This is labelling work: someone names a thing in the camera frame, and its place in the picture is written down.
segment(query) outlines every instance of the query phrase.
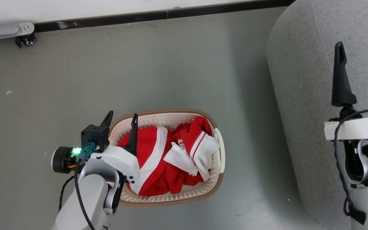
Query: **black cable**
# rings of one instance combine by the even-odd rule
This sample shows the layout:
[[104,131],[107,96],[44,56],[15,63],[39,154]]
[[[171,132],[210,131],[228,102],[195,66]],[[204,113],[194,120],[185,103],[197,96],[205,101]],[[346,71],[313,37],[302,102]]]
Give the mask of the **black cable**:
[[339,177],[340,177],[340,181],[343,184],[343,189],[344,192],[346,193],[346,199],[344,201],[344,207],[343,207],[343,212],[346,216],[350,216],[352,217],[354,220],[356,220],[357,222],[364,224],[365,222],[365,213],[363,211],[359,211],[356,210],[354,208],[353,205],[353,201],[350,197],[350,193],[349,193],[349,189],[347,188],[347,184],[346,184],[346,180],[344,179],[344,175],[340,169],[340,160],[339,160],[339,156],[337,155],[337,134],[339,133],[339,129],[340,126],[350,120],[350,118],[353,118],[354,116],[360,115],[362,113],[368,112],[368,109],[366,110],[362,110],[359,112],[354,112],[352,114],[350,114],[349,116],[343,118],[342,120],[339,121],[339,124],[336,127],[336,130],[334,131],[334,140],[333,140],[333,147],[334,147],[334,158],[336,158],[336,165],[337,165],[337,170],[339,171]]
[[93,227],[93,224],[91,223],[91,221],[89,220],[88,214],[86,213],[85,207],[83,206],[83,201],[82,201],[82,196],[81,196],[81,192],[79,190],[79,184],[78,184],[78,171],[79,171],[79,164],[82,161],[82,159],[80,159],[77,163],[76,163],[76,167],[75,167],[75,188],[76,188],[76,194],[78,195],[78,200],[79,200],[79,204],[80,204],[80,208],[82,209],[83,215],[85,216],[86,222],[88,223],[89,227],[92,230],[95,230],[95,228]]
[[66,185],[74,178],[75,176],[71,176],[69,179],[65,181],[62,186],[62,190],[60,191],[60,198],[59,198],[59,211],[62,209],[62,199],[63,199],[63,192],[65,191]]

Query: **laundry basket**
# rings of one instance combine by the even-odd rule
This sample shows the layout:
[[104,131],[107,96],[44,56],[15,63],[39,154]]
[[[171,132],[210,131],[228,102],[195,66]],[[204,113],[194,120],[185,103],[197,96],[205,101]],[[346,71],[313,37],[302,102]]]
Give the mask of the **laundry basket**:
[[[181,123],[191,123],[197,117],[204,117],[219,142],[219,150],[213,153],[213,168],[209,169],[210,178],[195,186],[184,185],[181,192],[172,195],[142,196],[135,194],[128,186],[123,187],[120,204],[130,207],[156,207],[183,204],[199,201],[213,195],[221,185],[225,169],[225,147],[217,124],[206,113],[199,110],[159,110],[139,113],[139,128],[166,127],[173,131]],[[114,121],[110,126],[110,145],[117,146],[118,142],[131,130],[133,114],[126,115]]]

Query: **fabric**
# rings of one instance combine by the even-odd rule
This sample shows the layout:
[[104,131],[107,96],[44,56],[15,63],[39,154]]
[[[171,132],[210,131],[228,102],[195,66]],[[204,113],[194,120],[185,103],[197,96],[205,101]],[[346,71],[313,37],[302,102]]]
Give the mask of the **fabric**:
[[[202,119],[195,119],[191,124],[181,124],[174,134],[165,127],[138,130],[137,161],[141,176],[138,181],[129,183],[133,192],[141,196],[158,196],[168,192],[176,194],[181,192],[183,185],[197,185],[206,180],[203,178],[209,178],[208,169],[212,168],[212,153],[217,150],[215,143],[218,142],[208,135],[211,129],[207,120]],[[124,147],[129,136],[124,136],[118,146]],[[192,156],[187,153],[185,145],[193,152]],[[167,153],[170,153],[167,159],[184,169],[165,161]]]
[[[124,136],[118,146],[124,147],[130,133]],[[164,195],[170,189],[165,179],[167,162],[165,154],[171,148],[173,134],[165,127],[149,127],[137,132],[137,161],[140,167],[140,180],[129,183],[133,192],[143,196]]]
[[[272,29],[267,60],[302,202],[327,229],[350,229],[333,144],[323,133],[323,122],[340,111],[330,104],[338,41],[346,50],[354,108],[368,109],[368,1],[295,1]],[[339,154],[344,162],[341,144]]]
[[212,168],[212,154],[219,149],[218,141],[205,118],[198,117],[191,124],[180,124],[174,131],[173,144],[164,160],[192,175],[197,171],[203,180],[209,179],[208,169]]

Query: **black baseboard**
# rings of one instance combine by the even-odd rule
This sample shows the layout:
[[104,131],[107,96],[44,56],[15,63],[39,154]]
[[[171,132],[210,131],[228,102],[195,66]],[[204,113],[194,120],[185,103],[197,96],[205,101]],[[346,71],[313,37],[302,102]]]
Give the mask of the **black baseboard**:
[[176,19],[215,13],[228,13],[252,9],[264,9],[289,6],[295,0],[255,0],[241,3],[231,3],[212,6],[201,6],[185,9],[171,9],[154,12],[132,13],[90,19],[72,19],[58,22],[35,23],[35,33],[64,29],[76,29],[104,25],[116,25],[132,22],[144,22],[161,19]]

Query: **white wall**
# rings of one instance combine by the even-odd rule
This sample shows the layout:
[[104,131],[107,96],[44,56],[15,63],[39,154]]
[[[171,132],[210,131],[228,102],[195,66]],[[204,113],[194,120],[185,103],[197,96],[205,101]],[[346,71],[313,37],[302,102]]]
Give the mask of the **white wall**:
[[47,22],[245,0],[0,0],[0,22]]

